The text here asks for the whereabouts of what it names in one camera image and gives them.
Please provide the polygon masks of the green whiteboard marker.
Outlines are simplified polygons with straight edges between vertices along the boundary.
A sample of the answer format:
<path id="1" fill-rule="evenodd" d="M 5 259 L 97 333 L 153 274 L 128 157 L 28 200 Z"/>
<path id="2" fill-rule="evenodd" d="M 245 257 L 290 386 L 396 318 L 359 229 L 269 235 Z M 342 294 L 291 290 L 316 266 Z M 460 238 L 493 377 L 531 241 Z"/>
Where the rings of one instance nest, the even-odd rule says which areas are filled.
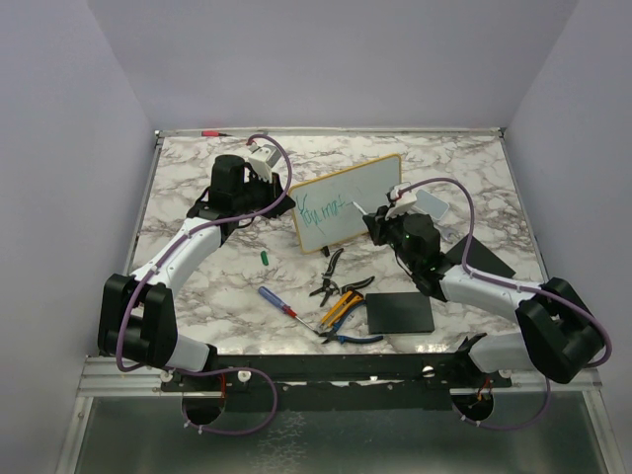
<path id="1" fill-rule="evenodd" d="M 352 205 L 362 214 L 362 215 L 368 215 L 368 213 L 366 212 L 366 210 L 356 201 L 352 201 Z"/>

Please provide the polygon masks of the yellow framed whiteboard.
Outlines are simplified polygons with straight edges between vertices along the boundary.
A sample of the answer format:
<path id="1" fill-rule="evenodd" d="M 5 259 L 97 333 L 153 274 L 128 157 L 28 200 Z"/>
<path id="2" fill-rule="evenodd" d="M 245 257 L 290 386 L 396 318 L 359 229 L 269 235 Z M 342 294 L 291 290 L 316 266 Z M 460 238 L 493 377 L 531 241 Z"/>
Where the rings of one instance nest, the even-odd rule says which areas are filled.
<path id="1" fill-rule="evenodd" d="M 290 189 L 292 218 L 302 253 L 340 244 L 366 232 L 361 213 L 375 211 L 402 181 L 402 157 L 391 154 L 300 183 Z"/>

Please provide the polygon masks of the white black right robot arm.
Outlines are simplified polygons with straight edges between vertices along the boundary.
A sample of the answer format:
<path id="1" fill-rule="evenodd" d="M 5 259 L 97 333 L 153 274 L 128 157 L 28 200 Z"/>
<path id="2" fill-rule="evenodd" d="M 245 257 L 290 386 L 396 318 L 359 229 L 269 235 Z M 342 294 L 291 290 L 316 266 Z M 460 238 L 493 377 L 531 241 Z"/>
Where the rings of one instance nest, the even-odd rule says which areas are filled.
<path id="1" fill-rule="evenodd" d="M 604 331 L 573 287 L 561 278 L 540 285 L 464 268 L 440 248 L 432 219 L 420 213 L 395 217 L 381 206 L 362 217 L 376 246 L 389 247 L 417 290 L 428 298 L 473 306 L 517 324 L 516 333 L 482 336 L 453 363 L 455 378 L 475 386 L 489 373 L 539 371 L 566 384 L 607 356 Z"/>

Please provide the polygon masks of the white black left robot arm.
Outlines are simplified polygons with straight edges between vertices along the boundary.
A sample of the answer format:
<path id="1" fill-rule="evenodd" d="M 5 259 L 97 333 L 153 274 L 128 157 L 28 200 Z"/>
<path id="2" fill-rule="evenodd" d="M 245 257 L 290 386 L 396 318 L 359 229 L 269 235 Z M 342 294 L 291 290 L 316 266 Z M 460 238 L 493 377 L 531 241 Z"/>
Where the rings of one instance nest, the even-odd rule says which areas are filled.
<path id="1" fill-rule="evenodd" d="M 148 263 L 105 283 L 98 348 L 120 370 L 141 366 L 184 372 L 203 390 L 217 380 L 217 349 L 180 334 L 175 298 L 199 265 L 257 217 L 276 218 L 294 208 L 273 167 L 280 151 L 253 147 L 248 158 L 215 158 L 209 186 L 189 209 L 181 228 Z"/>

